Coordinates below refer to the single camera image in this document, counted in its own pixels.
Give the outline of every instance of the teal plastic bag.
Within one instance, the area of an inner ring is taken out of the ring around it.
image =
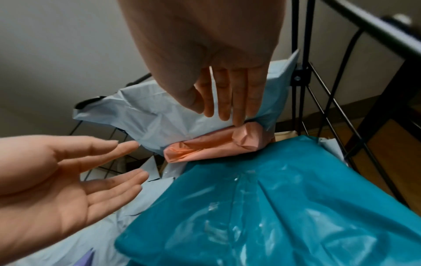
[[[421,265],[421,219],[301,136],[191,162],[117,238],[130,265]]]

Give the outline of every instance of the black metal rack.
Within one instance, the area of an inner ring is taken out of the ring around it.
[[[313,27],[313,16],[314,16],[314,6],[315,0],[307,1],[307,13],[306,13],[306,24],[305,24],[305,35],[304,35],[304,49],[303,49],[303,61],[301,67],[298,68],[298,71],[294,72],[292,77],[292,99],[293,99],[293,129],[295,129],[295,114],[296,114],[296,86],[297,80],[300,81],[300,102],[299,102],[299,118],[298,118],[298,133],[300,134],[302,128],[307,133],[305,124],[303,123],[303,108],[304,108],[304,95],[306,89],[313,98],[316,106],[322,114],[322,120],[320,122],[320,127],[318,129],[318,137],[320,137],[322,128],[325,123],[329,126],[335,138],[338,140],[338,143],[342,149],[345,159],[350,163],[351,167],[358,171],[355,163],[352,161],[352,157],[356,155],[361,149],[365,150],[368,157],[376,167],[377,171],[383,178],[383,180],[388,185],[389,189],[395,196],[395,198],[405,206],[409,208],[408,203],[405,198],[402,196],[398,188],[395,186],[393,181],[390,179],[388,174],[385,172],[383,167],[380,165],[374,154],[371,152],[367,146],[368,140],[380,129],[380,127],[391,118],[396,117],[396,113],[403,108],[406,108],[409,100],[415,96],[419,91],[419,85],[416,83],[415,78],[417,74],[421,73],[420,61],[421,61],[421,42],[419,41],[416,31],[414,31],[410,25],[405,25],[398,20],[392,17],[385,17],[383,19],[372,16],[371,14],[363,11],[362,9],[356,7],[355,5],[345,1],[345,0],[322,0],[328,6],[333,8],[335,11],[340,13],[342,16],[346,17],[352,23],[359,27],[359,30],[355,33],[351,39],[348,48],[346,49],[345,55],[343,57],[342,63],[339,67],[338,74],[336,76],[335,82],[331,90],[328,89],[326,84],[323,82],[323,79],[315,69],[314,65],[309,62],[309,53],[310,53],[310,43],[311,43],[311,31]],[[298,44],[298,16],[299,16],[299,0],[292,0],[292,50],[297,49]],[[335,93],[338,89],[339,83],[342,78],[342,74],[345,71],[346,64],[348,59],[353,51],[355,44],[357,43],[359,37],[367,33],[380,43],[388,47],[390,50],[400,55],[405,59],[401,69],[394,76],[393,80],[390,82],[385,92],[377,100],[375,106],[371,109],[370,113],[364,118],[363,122],[358,128],[358,131],[352,125],[346,114],[343,112],[341,106],[335,99]],[[310,76],[314,74],[326,94],[329,96],[327,105],[323,109],[313,91],[311,90],[309,83],[309,78],[302,78],[305,74]],[[341,142],[333,128],[331,122],[328,119],[329,109],[332,105],[338,109],[342,119],[346,122],[348,127],[353,133],[352,138],[345,145]],[[417,131],[414,123],[408,122],[412,126],[411,134],[417,135]]]

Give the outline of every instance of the finger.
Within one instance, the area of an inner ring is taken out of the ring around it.
[[[142,187],[140,185],[135,185],[117,197],[89,206],[87,225],[98,222],[131,202],[141,190]]]
[[[49,147],[57,162],[64,159],[109,153],[118,145],[117,140],[103,140],[89,136],[34,136],[39,144]]]
[[[102,191],[102,190],[112,189],[120,184],[123,184],[127,180],[132,179],[134,176],[141,174],[142,172],[145,173],[143,175],[149,176],[149,174],[143,171],[142,169],[136,169],[128,173],[120,174],[112,178],[96,179],[96,180],[82,182],[82,188],[87,195],[98,192],[98,191]]]
[[[239,127],[246,119],[247,71],[244,68],[228,70],[232,90],[232,123]]]
[[[260,67],[249,68],[247,72],[246,115],[254,117],[262,104],[264,86],[268,76],[269,63]]]
[[[88,195],[88,204],[93,205],[96,203],[100,203],[102,201],[108,200],[108,199],[112,199],[115,198],[121,194],[123,194],[124,192],[126,192],[127,190],[129,190],[130,188],[132,188],[135,185],[141,185],[143,184],[147,179],[148,179],[149,175],[147,172],[140,172],[137,175],[133,176],[132,178],[130,178],[129,180],[127,180],[126,182],[123,182],[121,184],[119,184],[116,187],[113,187],[112,189],[108,189],[108,190],[102,190],[102,191],[98,191],[92,194]]]
[[[205,104],[203,114],[206,117],[212,117],[214,115],[214,97],[212,95],[211,72],[208,67],[202,68],[200,71],[199,79],[196,81],[195,87],[202,95]]]
[[[139,144],[136,141],[123,142],[107,154],[65,160],[60,163],[60,166],[65,168],[77,169],[79,173],[83,173],[95,167],[106,164],[114,159],[120,158],[126,154],[134,152],[138,148]]]
[[[228,71],[224,68],[212,68],[218,95],[218,114],[222,121],[231,116],[231,88],[229,86]]]
[[[182,106],[196,113],[203,113],[205,109],[203,97],[195,86],[192,86],[186,91],[171,92],[170,95]]]

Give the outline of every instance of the crumpled plastic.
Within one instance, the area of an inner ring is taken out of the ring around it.
[[[291,75],[298,59],[298,50],[288,59],[272,61],[256,121],[273,132],[288,97]],[[232,120],[221,121],[215,82],[212,80],[215,114],[205,117],[182,107],[156,81],[120,89],[116,94],[74,110],[73,118],[109,124],[125,130],[146,149],[163,155],[164,149],[176,142],[202,136],[232,126]]]
[[[190,162],[203,159],[234,156],[260,150],[274,138],[257,122],[247,122],[240,127],[229,127],[203,136],[177,142],[164,150],[169,163]]]
[[[300,136],[189,162],[115,247],[130,266],[418,266],[421,218]]]

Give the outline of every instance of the open hand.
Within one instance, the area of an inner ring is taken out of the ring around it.
[[[80,174],[138,146],[85,136],[1,138],[0,264],[52,245],[132,201],[147,172],[85,182]]]
[[[285,0],[119,0],[158,84],[181,105],[233,124],[257,114]]]

